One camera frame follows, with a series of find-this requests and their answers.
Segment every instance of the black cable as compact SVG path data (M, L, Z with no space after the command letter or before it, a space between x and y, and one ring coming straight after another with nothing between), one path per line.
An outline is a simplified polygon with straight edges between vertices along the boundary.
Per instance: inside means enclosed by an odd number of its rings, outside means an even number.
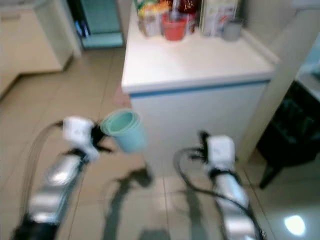
M196 191L196 192L199 192L199 193L202 193L202 194L206 194L206 195L210 195L210 196L213 196L213 197L216 197L216 198L220 198L220 199L223 199L223 200L226 200L232 204L234 204L235 206L237 206L240 210L242 210L244 212L245 215L248 216L248 218L250 218L257 230L257 232L259 233L259 237L260 239L265 239L264 238L264 232L261 230L259 224L258 224L258 221L256 220L254 214L249 210L247 209L246 207L242 206L241 204L239 204L237 201L234 201L220 193L217 193L215 191L211 191L211 190L207 190L207 189L201 189L195 185L193 185L191 183L191 181L189 180L188 176L182 171L182 168L181 168L181 160L182 160L182 155L183 154L186 154L188 152L194 152L194 151L199 151L199 148L184 148L180 151L178 151L174 157L173 157L173 165L174 165L174 168L175 170L177 171L177 173L182 177L183 181L185 182L185 184L192 190Z
M44 128L32 143L29 151L29 156L26 160L26 166L23 177L22 193L21 193L21 209L20 209L20 221L23 221L24 214L29 204L29 197L32 190L32 185L35 177L35 172L39 160L41 149L47 139L50 131L55 127L62 127L63 122L55 122Z

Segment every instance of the food package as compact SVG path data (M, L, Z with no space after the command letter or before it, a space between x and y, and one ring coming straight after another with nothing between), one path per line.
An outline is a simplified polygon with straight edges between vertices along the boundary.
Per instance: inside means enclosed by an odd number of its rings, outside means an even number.
M138 9L138 26L140 31L147 37L161 35L161 19L164 13L169 11L167 1L158 3L146 3Z
M238 0L202 0L200 30L204 36L221 36L224 25L236 15Z

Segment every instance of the white kitchen island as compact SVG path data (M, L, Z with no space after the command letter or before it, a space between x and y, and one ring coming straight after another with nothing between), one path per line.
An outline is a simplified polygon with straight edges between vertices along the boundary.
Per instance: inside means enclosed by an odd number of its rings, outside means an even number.
M238 146L275 66L242 38L196 32L169 42L146 38L137 21L132 6L121 86L146 129L152 173L174 175L174 153L198 145L199 130L228 135Z

